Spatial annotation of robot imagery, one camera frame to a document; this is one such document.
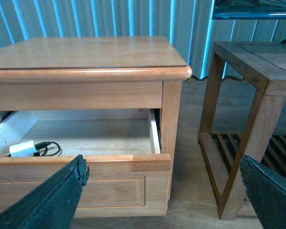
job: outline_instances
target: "nightstand top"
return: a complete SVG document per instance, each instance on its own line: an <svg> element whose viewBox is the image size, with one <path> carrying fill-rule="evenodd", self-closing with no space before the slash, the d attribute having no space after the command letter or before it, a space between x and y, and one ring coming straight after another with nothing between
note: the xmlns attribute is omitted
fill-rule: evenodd
<svg viewBox="0 0 286 229"><path fill-rule="evenodd" d="M33 38L0 48L0 84L159 82L191 75L161 36Z"/></svg>

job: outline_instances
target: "power adapter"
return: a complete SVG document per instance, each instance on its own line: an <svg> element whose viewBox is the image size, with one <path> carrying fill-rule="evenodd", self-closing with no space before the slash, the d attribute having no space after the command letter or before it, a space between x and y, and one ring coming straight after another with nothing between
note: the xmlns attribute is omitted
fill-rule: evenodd
<svg viewBox="0 0 286 229"><path fill-rule="evenodd" d="M48 153L48 146L51 144L55 144L58 147L58 150L51 154ZM22 157L22 156L54 156L61 151L61 147L56 142L41 142L38 144L34 144L34 141L28 141L20 144L16 144L10 146L10 154L12 157Z"/></svg>

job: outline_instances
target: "wooden floor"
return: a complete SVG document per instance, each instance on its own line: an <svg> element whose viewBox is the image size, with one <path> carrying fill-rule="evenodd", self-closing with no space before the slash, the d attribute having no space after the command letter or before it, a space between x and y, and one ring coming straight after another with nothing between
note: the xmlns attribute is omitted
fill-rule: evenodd
<svg viewBox="0 0 286 229"><path fill-rule="evenodd" d="M217 204L197 135L206 81L183 83L171 199L166 216L74 219L72 229L261 229L257 218L219 220ZM242 132L255 89L245 81L226 79L221 88L213 129ZM286 134L286 104L275 134Z"/></svg>

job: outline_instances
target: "white charger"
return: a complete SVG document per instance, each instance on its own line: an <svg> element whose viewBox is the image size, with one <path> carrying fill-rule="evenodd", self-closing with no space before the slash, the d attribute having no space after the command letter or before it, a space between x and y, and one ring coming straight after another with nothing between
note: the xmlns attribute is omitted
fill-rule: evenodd
<svg viewBox="0 0 286 229"><path fill-rule="evenodd" d="M34 156L36 152L33 140L10 146L10 156L12 157Z"/></svg>

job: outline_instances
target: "side table top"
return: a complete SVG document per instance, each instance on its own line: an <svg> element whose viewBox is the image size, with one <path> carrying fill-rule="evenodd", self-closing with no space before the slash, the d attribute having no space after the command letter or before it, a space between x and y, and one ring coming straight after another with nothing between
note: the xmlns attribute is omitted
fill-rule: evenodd
<svg viewBox="0 0 286 229"><path fill-rule="evenodd" d="M0 83L185 80L164 37L33 38L0 49Z"/></svg>
<svg viewBox="0 0 286 229"><path fill-rule="evenodd" d="M286 94L286 44L215 42L214 52L263 94Z"/></svg>

